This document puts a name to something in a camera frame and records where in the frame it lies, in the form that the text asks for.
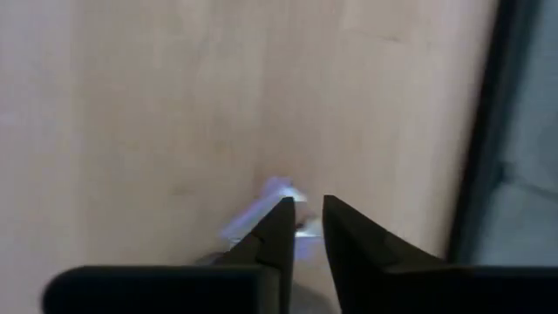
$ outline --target wood grain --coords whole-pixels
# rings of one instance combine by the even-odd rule
[[[0,304],[187,263],[272,175],[441,254],[494,1],[0,4]],[[330,299],[323,251],[297,280]]]

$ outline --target black frame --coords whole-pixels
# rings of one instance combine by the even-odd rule
[[[447,260],[473,263],[487,201],[505,178],[501,155],[541,0],[500,0],[478,97]]]

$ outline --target wooden board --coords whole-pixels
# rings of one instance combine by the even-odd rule
[[[494,1],[0,4],[0,306],[187,263],[272,175],[445,245]],[[335,298],[323,252],[296,273]]]

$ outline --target wooden surface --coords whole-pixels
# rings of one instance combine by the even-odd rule
[[[220,248],[272,175],[442,253],[493,3],[2,1],[2,312]],[[297,280],[335,298],[318,255]]]

